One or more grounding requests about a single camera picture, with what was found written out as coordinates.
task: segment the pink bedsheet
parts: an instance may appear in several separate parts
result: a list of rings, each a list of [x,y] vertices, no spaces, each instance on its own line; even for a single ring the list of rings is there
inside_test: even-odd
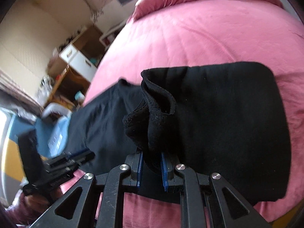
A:
[[[149,14],[140,19],[134,14],[105,55],[86,96],[87,103],[119,78],[140,84],[140,72],[148,68],[236,61],[268,66],[283,99],[292,161],[285,198],[255,206],[267,221],[304,197],[304,26],[277,5],[197,0],[155,12],[147,8]],[[124,227],[180,227],[179,205],[126,194],[125,206]]]

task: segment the folded black clothing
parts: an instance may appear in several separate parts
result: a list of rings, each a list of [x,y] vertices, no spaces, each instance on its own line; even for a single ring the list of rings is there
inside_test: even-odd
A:
[[[141,86],[119,80],[72,114],[65,152],[96,155],[83,171],[109,172],[139,147],[142,196],[179,203],[162,186],[162,151],[199,173],[220,173],[251,204],[285,195],[290,140],[268,68],[243,62],[151,69],[142,77]]]
[[[123,118],[138,106],[142,98],[140,86],[119,80],[72,114],[64,152],[75,153],[89,148],[95,153],[95,158],[80,169],[95,175],[107,173],[123,164],[127,155],[136,152],[136,145],[125,135]],[[180,202],[179,194],[167,194],[162,177],[145,163],[138,194],[169,203]]]
[[[125,132],[160,174],[160,153],[176,153],[202,174],[218,172],[251,204],[285,196],[291,161],[283,103],[260,63],[149,69],[143,100]]]

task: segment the metal screw head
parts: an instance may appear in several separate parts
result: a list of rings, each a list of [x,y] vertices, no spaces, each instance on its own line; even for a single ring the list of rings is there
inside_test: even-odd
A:
[[[87,173],[83,178],[85,179],[85,180],[90,180],[90,179],[92,179],[93,178],[93,174],[92,173]]]
[[[212,178],[215,179],[215,180],[219,180],[219,179],[221,178],[221,175],[220,175],[219,173],[216,173],[216,172],[215,172],[215,173],[212,173],[211,176],[212,176]]]
[[[129,165],[122,164],[121,166],[119,166],[119,169],[121,169],[121,170],[127,170],[127,169],[129,169]]]
[[[177,164],[176,165],[176,169],[178,169],[178,170],[184,170],[184,169],[186,169],[186,166],[184,164]]]

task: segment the black clamp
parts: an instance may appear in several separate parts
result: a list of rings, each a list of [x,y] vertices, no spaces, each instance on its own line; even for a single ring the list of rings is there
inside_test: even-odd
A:
[[[181,228],[271,228],[253,206],[219,173],[196,173],[176,155],[162,153],[165,191],[180,192]]]
[[[18,138],[20,156],[28,183],[22,188],[25,196],[34,193],[46,197],[54,203],[50,193],[61,184],[74,177],[73,173],[82,164],[94,159],[95,154],[84,149],[75,154],[61,154],[58,157],[42,161],[37,152],[36,132],[29,131]]]
[[[165,189],[180,193],[181,228],[206,228],[208,220],[211,228],[271,228],[220,174],[196,173],[174,155],[162,159]],[[124,193],[137,192],[142,168],[143,153],[137,150],[109,173],[85,174],[31,228],[122,228]]]

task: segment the blue surface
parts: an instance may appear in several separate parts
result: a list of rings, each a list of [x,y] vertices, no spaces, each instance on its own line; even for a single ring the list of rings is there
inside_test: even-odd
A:
[[[40,118],[34,125],[28,121],[13,115],[7,132],[9,139],[18,144],[18,136],[35,129],[37,135],[37,151],[40,155],[53,158],[61,154],[67,142],[67,130],[70,118],[61,117],[55,125],[46,123]]]
[[[18,136],[29,130],[33,130],[34,128],[34,125],[30,124],[28,121],[17,115],[13,115],[7,131],[7,136],[10,140],[18,144]]]
[[[70,117],[61,117],[58,119],[53,132],[49,138],[48,148],[50,149],[51,157],[60,155],[67,143],[67,130],[70,124]]]
[[[169,183],[168,183],[168,170],[167,170],[167,165],[166,165],[166,160],[165,160],[165,154],[161,153],[161,174],[163,178],[163,186],[165,188],[165,191],[168,191],[169,188]]]
[[[140,152],[139,164],[137,169],[137,188],[140,188],[141,177],[143,175],[143,152]]]

